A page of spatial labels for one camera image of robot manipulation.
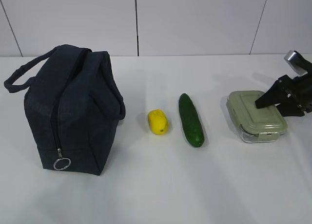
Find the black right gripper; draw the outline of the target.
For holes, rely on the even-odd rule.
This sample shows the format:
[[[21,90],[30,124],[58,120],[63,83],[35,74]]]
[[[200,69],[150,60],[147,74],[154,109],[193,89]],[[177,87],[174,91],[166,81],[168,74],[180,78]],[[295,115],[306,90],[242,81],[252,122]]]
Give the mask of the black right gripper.
[[[312,75],[305,74],[291,79],[280,77],[260,98],[255,101],[258,109],[278,104],[283,117],[302,117],[312,111]]]

